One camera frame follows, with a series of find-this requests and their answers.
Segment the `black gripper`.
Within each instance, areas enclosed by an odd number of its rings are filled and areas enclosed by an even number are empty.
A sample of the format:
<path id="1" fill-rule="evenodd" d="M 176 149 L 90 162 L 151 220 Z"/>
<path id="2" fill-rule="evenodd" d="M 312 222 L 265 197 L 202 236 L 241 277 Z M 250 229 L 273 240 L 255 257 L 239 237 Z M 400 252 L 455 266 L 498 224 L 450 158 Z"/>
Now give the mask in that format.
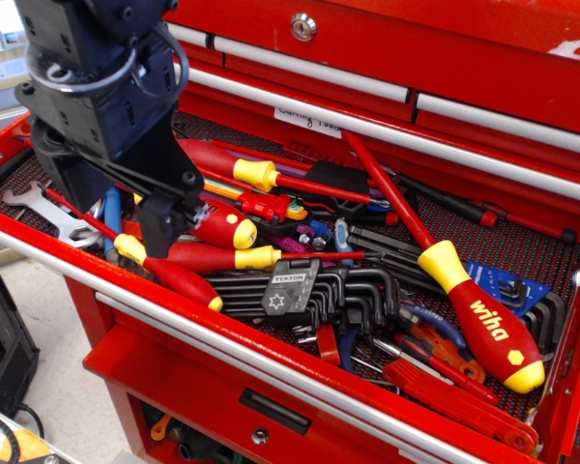
<path id="1" fill-rule="evenodd" d="M 123 43 L 99 28 L 30 28 L 30 80 L 17 99 L 32 113 L 37 157 L 80 210 L 114 184 L 144 196 L 136 212 L 146 253 L 166 258 L 194 226 L 203 179 L 171 123 L 189 63 L 165 28 Z"/>

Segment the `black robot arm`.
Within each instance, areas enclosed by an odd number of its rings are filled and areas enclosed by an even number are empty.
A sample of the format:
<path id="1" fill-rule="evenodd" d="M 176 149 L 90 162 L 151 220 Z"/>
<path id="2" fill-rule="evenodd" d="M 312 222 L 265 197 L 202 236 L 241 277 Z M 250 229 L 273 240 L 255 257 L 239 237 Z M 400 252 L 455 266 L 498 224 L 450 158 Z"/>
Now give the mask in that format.
<path id="1" fill-rule="evenodd" d="M 163 258 L 195 222 L 203 179 L 172 121 L 189 78 L 164 16 L 174 1 L 20 1 L 35 154 L 79 211 L 114 185 L 141 198 L 148 255 Z"/>

